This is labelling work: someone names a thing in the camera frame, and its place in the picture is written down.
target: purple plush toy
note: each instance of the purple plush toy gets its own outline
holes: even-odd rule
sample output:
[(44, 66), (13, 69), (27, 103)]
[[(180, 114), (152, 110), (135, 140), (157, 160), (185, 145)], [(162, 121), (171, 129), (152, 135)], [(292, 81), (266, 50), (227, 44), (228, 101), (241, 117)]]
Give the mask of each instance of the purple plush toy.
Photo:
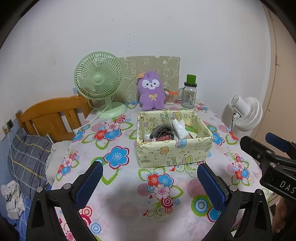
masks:
[(143, 110), (162, 110), (164, 108), (165, 94), (163, 83), (156, 72), (150, 71), (139, 79), (137, 89), (140, 93), (140, 103)]

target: fabric storage box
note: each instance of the fabric storage box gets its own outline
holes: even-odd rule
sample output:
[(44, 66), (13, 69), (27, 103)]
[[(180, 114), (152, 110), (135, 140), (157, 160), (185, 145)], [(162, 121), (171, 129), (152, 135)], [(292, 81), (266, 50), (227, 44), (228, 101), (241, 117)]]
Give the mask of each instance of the fabric storage box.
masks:
[[(174, 119), (184, 120), (197, 137), (178, 141), (143, 142), (145, 134), (150, 134), (160, 124), (172, 124)], [(194, 111), (139, 112), (135, 147), (140, 167), (163, 167), (204, 161), (212, 147), (212, 141), (212, 132)]]

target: green desk fan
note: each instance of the green desk fan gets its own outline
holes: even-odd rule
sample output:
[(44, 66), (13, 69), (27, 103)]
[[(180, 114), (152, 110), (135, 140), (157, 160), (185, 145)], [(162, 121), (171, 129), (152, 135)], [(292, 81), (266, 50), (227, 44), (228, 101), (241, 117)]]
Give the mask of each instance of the green desk fan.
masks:
[(74, 74), (74, 83), (81, 95), (91, 100), (105, 100), (105, 105), (97, 110), (97, 116), (103, 119), (120, 116), (127, 110), (125, 104), (111, 100), (122, 79), (121, 62), (105, 52), (94, 52), (84, 57)]

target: human hand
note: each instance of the human hand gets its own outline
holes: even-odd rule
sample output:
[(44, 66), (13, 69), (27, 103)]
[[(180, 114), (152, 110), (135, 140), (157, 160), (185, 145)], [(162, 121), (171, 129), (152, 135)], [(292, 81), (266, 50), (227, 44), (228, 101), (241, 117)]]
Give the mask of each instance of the human hand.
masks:
[(281, 197), (279, 204), (276, 206), (276, 213), (272, 219), (272, 230), (279, 233), (286, 225), (284, 218), (287, 214), (287, 206), (285, 204), (285, 199)]

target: white wall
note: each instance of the white wall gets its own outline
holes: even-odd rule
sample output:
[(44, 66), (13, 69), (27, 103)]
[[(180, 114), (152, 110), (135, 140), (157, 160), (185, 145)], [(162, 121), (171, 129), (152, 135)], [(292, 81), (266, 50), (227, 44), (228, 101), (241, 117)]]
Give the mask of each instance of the white wall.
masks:
[(0, 50), (0, 123), (37, 102), (71, 96), (75, 67), (94, 51), (180, 56), (180, 86), (196, 74), (198, 99), (227, 125), (230, 98), (262, 103), (269, 78), (259, 0), (40, 0)]

